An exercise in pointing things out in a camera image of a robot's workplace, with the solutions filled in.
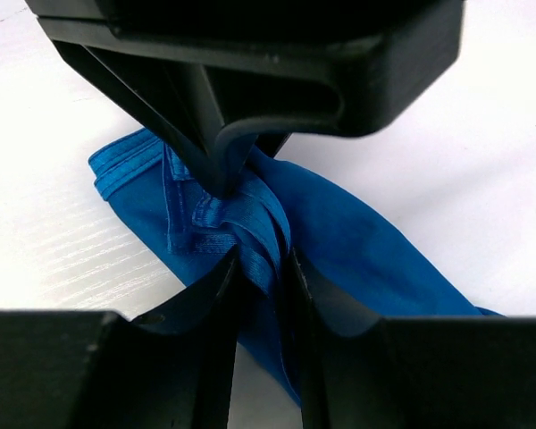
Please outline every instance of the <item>twisted fabric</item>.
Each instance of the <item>twisted fabric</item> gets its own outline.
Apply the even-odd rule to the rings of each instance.
[[[382,315],[486,315],[388,221],[324,178],[254,148],[233,195],[206,193],[159,138],[137,131],[89,159],[115,213],[187,286],[234,245],[257,293],[240,343],[299,401],[282,355],[274,288],[292,246]]]

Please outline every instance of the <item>black plastic part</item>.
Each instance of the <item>black plastic part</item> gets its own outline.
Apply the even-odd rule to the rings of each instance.
[[[28,3],[65,61],[217,197],[257,139],[273,154],[291,132],[388,125],[455,61],[463,15],[462,0]]]
[[[305,429],[536,429],[536,319],[382,317],[290,260]]]
[[[127,322],[0,312],[0,429],[223,429],[246,280],[231,251]]]

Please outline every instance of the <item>blue fabric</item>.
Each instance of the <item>blue fabric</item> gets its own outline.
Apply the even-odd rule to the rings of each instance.
[[[115,213],[190,285],[235,244],[257,286],[239,341],[289,394],[274,287],[291,246],[383,315],[488,315],[473,306],[389,222],[324,178],[254,148],[234,195],[207,194],[174,152],[140,130],[89,159]]]

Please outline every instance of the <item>blue cloth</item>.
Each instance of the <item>blue cloth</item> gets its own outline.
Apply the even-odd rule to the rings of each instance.
[[[190,285],[239,244],[258,293],[247,302],[240,343],[299,401],[285,368],[274,287],[291,246],[382,315],[485,315],[383,217],[345,190],[254,148],[234,195],[207,194],[174,152],[148,130],[89,159],[115,213]]]

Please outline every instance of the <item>white table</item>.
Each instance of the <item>white table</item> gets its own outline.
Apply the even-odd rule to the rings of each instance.
[[[536,315],[536,0],[470,0],[460,59],[367,139],[292,137],[280,158],[390,219],[475,304]],[[0,0],[0,308],[115,308],[182,285],[92,186],[88,156],[139,125]],[[239,350],[230,427],[299,428]]]

